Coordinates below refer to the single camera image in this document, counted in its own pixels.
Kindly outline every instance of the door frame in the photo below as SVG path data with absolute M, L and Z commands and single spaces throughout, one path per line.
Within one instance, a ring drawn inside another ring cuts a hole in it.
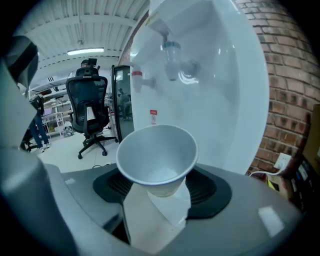
M 113 96 L 113 111 L 114 111 L 114 120 L 115 120 L 115 127 L 116 127 L 116 133 L 118 135 L 118 141 L 119 144 L 122 142 L 122 134 L 120 129 L 120 120 L 119 120 L 119 113 L 118 113 L 118 94 L 117 94 L 117 88 L 116 88 L 116 76 L 115 71 L 122 68 L 130 68 L 130 66 L 127 65 L 120 65 L 115 66 L 112 65 L 111 67 L 111 85 L 112 85 L 112 96 Z

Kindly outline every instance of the white paper cup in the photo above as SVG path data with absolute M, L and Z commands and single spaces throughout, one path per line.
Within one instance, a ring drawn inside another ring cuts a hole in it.
M 174 125 L 153 125 L 129 134 L 116 152 L 116 165 L 130 181 L 157 197 L 174 194 L 198 159 L 195 138 Z

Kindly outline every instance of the brick wall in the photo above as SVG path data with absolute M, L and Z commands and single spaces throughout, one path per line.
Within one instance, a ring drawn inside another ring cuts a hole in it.
M 137 26 L 134 28 L 128 42 L 126 43 L 126 46 L 124 47 L 123 54 L 120 57 L 118 65 L 125 65 L 127 61 L 130 60 L 130 51 L 131 51 L 131 45 L 134 41 L 134 36 L 136 35 L 137 31 L 140 29 L 141 25 L 145 22 L 145 20 L 148 18 L 149 12 L 147 11 L 142 19 L 139 21 Z
M 320 102 L 320 68 L 311 45 L 290 13 L 276 0 L 234 0 L 246 14 L 264 51 L 269 73 L 268 119 L 247 171 L 276 172 L 279 153 L 292 156 L 285 174 L 297 168 Z

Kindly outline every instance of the office chair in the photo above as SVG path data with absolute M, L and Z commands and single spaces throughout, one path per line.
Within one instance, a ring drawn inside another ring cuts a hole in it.
M 94 67 L 79 70 L 81 75 L 69 78 L 65 83 L 73 109 L 72 128 L 86 138 L 78 159 L 82 159 L 81 153 L 93 144 L 97 144 L 103 150 L 102 155 L 106 156 L 108 153 L 100 142 L 113 139 L 118 142 L 116 137 L 97 136 L 109 123 L 108 108 L 105 107 L 108 80 L 99 76 Z

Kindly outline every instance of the faucet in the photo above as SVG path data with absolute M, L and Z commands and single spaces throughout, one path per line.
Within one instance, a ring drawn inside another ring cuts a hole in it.
M 181 45 L 177 41 L 168 40 L 168 36 L 173 33 L 167 24 L 162 19 L 157 19 L 149 25 L 149 28 L 162 36 L 164 71 L 169 81 L 177 80 L 179 72 L 188 77 L 194 77 L 199 69 L 198 65 L 193 60 L 181 61 Z
M 133 63 L 131 61 L 128 61 L 126 64 L 132 67 L 132 73 L 131 73 L 132 83 L 133 83 L 133 88 L 137 93 L 140 92 L 142 85 L 149 86 L 150 88 L 153 88 L 155 86 L 154 78 L 150 78 L 150 79 L 142 78 L 143 73 L 138 64 Z

